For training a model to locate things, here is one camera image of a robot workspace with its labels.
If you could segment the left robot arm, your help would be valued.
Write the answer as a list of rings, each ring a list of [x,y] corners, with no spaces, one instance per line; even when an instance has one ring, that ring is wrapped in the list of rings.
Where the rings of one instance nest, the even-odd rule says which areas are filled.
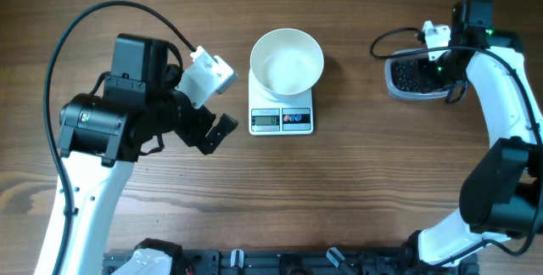
[[[144,143],[174,132],[211,154],[238,125],[205,102],[238,78],[219,56],[192,52],[187,69],[172,65],[170,42],[120,34],[102,95],[80,93],[60,112],[57,148],[67,182],[59,182],[37,274],[96,274],[115,208]]]

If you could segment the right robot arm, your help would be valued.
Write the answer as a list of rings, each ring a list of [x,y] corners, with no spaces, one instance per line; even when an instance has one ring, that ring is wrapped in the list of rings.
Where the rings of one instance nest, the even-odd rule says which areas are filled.
[[[446,84],[471,83],[478,95],[490,148],[464,181],[459,206],[415,234],[411,267],[452,267],[494,245],[524,254],[542,232],[542,114],[524,72],[518,35],[493,25],[490,0],[462,0],[452,9],[446,38],[428,72]]]

